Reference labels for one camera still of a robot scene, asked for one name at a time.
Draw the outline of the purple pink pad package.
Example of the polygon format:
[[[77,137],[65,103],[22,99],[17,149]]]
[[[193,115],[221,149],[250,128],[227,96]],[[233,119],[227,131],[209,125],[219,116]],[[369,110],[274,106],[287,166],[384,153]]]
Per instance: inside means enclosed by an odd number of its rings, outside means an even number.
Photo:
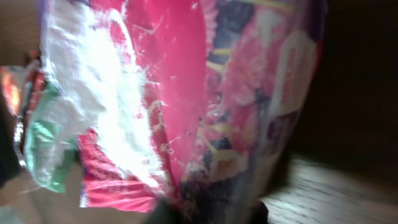
[[[82,207],[250,223],[318,65],[325,1],[46,1]]]

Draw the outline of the teal snack wrapper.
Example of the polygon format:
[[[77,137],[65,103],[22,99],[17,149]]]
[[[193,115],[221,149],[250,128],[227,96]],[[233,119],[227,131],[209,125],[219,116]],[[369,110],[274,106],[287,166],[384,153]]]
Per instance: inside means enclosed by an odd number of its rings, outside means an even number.
[[[25,159],[35,183],[57,193],[65,192],[65,182],[76,154],[76,139],[62,139],[64,119],[51,112],[60,98],[58,88],[49,83],[33,110],[25,131]]]

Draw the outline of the red orange snack bar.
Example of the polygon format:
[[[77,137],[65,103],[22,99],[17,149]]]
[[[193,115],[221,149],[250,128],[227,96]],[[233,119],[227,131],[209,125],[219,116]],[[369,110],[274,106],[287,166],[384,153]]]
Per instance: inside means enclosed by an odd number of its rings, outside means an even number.
[[[18,165],[21,169],[27,167],[24,158],[24,139],[27,127],[28,107],[31,95],[34,92],[34,83],[41,71],[41,50],[31,50],[25,53],[24,64],[18,69],[17,81],[19,81],[19,106],[15,116],[14,132],[13,132],[13,150],[16,153]]]

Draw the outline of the small orange packet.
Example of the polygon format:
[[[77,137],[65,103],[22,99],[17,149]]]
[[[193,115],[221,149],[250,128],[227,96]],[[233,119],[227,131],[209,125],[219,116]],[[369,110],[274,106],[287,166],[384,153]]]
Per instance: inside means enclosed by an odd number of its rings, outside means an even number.
[[[16,115],[21,103],[24,67],[1,66],[1,91],[10,114]]]

